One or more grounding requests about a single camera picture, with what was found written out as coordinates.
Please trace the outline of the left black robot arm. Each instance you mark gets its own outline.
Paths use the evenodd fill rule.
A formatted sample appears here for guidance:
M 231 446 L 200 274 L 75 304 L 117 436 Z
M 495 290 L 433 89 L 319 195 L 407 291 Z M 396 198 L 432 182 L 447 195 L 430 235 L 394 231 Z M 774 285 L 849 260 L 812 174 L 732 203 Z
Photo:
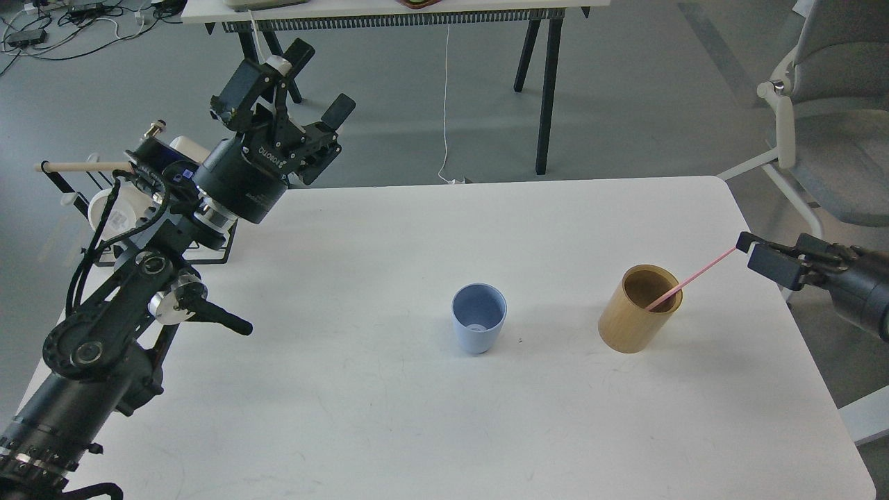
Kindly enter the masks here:
M 210 303 L 185 258 L 192 244 L 222 248 L 239 219 L 258 224 L 291 189 L 340 154 L 338 130 L 355 108 L 339 95 L 317 122 L 287 111 L 293 80 L 315 55 L 296 39 L 281 55 L 243 60 L 210 99 L 233 133 L 204 160 L 158 139 L 156 122 L 115 177 L 69 286 L 64 319 L 42 345 L 47 379 L 2 433 L 3 499 L 121 499 L 117 484 L 66 490 L 109 415 L 130 417 L 163 392 L 163 363 L 178 326 L 197 321 L 250 335 L 253 326 Z

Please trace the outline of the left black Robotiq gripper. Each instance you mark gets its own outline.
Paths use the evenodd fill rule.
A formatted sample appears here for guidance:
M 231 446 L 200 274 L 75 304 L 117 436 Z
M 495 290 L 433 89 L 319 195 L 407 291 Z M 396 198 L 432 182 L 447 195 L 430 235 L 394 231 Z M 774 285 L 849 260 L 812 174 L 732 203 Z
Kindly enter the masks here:
M 286 190 L 314 183 L 342 152 L 339 128 L 356 102 L 339 94 L 321 119 L 305 128 L 292 122 L 286 97 L 295 76 L 308 65 L 315 48 L 296 39 L 283 55 L 266 62 L 244 59 L 219 95 L 210 98 L 210 114 L 235 137 L 222 140 L 199 168 L 194 181 L 236 217 L 259 224 Z M 287 152 L 265 142 L 297 140 Z

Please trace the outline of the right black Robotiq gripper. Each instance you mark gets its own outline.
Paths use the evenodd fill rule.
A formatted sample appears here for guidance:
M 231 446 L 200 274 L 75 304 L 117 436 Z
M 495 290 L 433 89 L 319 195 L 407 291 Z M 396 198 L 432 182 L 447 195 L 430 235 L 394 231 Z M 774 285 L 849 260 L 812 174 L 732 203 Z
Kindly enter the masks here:
M 888 253 L 829 243 L 802 233 L 794 246 L 740 232 L 736 249 L 749 253 L 747 268 L 791 291 L 821 285 L 829 272 L 836 313 L 851 325 L 888 342 Z

